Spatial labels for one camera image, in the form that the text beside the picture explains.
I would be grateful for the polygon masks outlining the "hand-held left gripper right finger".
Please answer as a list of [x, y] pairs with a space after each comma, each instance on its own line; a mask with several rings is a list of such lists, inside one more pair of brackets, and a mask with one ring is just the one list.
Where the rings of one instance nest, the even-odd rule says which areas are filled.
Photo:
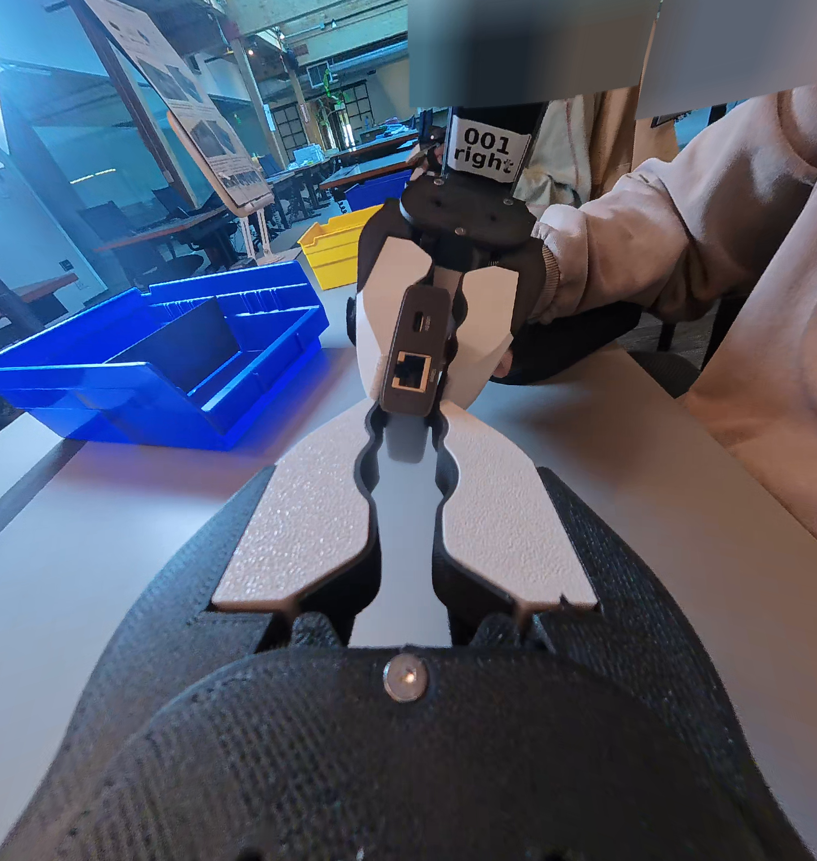
[[433, 589], [452, 642], [490, 615], [524, 630], [548, 610], [591, 611], [599, 600], [533, 460], [452, 402], [433, 442], [442, 494], [433, 537]]

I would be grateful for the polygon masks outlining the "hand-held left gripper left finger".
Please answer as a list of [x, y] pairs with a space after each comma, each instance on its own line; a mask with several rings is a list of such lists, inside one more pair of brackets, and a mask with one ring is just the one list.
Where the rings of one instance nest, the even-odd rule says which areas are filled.
[[286, 622], [317, 612], [349, 644], [381, 587], [372, 498], [381, 431], [378, 404], [360, 401], [279, 459], [212, 595], [215, 609]]

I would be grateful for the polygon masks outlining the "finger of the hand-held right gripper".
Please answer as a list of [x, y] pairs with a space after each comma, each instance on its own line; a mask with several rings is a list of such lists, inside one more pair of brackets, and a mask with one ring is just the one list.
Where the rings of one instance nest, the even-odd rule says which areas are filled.
[[517, 272], [502, 267], [463, 276], [467, 313], [456, 331], [457, 352], [447, 368], [443, 400], [465, 410], [486, 386], [511, 344], [518, 282]]
[[387, 238], [356, 302], [356, 347], [365, 393], [378, 401], [385, 361], [406, 290], [433, 270], [433, 260], [407, 239]]

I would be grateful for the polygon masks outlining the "grey ethernet adapter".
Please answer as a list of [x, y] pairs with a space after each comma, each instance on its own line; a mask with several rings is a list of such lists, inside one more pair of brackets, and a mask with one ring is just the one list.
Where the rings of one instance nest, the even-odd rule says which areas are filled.
[[386, 414], [389, 457], [416, 465], [424, 458], [428, 419], [450, 358], [453, 298], [445, 287], [417, 283], [404, 293], [378, 397]]

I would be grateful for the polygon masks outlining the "person's right forearm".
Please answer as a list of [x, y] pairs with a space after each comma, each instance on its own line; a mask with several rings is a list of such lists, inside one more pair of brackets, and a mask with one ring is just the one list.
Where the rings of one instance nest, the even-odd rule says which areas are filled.
[[546, 285], [530, 321], [614, 302], [667, 321], [692, 319], [733, 288], [751, 288], [802, 213], [817, 145], [695, 139], [672, 162], [649, 161], [580, 209], [546, 209]]

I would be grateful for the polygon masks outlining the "person's right hand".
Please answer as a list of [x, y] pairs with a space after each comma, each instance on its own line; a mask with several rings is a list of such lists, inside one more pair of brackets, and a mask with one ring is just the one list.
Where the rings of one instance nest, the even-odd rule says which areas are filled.
[[629, 302], [595, 308], [548, 324], [522, 326], [509, 348], [508, 370], [490, 382], [525, 386], [547, 381], [634, 329], [642, 308]]

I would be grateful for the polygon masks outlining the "yellow plastic bin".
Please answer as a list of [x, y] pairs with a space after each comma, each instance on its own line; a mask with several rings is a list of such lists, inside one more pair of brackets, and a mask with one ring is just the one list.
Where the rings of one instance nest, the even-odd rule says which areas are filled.
[[332, 217], [325, 224], [317, 222], [298, 238], [320, 289], [327, 291], [356, 283], [360, 234], [381, 208], [379, 204]]

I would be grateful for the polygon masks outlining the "blue plastic bin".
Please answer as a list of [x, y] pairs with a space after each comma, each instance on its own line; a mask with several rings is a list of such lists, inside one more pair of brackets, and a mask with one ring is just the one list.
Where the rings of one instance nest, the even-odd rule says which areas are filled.
[[64, 438], [229, 450], [327, 328], [297, 262], [130, 288], [0, 351], [0, 395]]
[[413, 174], [412, 169], [371, 178], [350, 186], [345, 199], [351, 212], [381, 206], [388, 199], [400, 199]]

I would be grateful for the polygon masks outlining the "wooden poster display board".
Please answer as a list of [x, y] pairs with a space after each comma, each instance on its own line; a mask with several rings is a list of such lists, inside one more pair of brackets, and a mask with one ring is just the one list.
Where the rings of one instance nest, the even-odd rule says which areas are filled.
[[168, 123], [225, 208], [240, 221], [252, 264], [288, 262], [274, 253], [263, 211], [275, 197], [262, 169], [203, 86], [146, 12], [116, 1], [75, 2], [166, 104]]

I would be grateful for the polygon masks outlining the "person's beige hoodie torso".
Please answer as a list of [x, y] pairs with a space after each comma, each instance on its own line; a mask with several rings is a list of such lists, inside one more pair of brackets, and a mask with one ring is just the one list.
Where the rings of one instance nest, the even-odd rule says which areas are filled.
[[[791, 95], [817, 166], [817, 84]], [[817, 539], [817, 177], [684, 404]]]

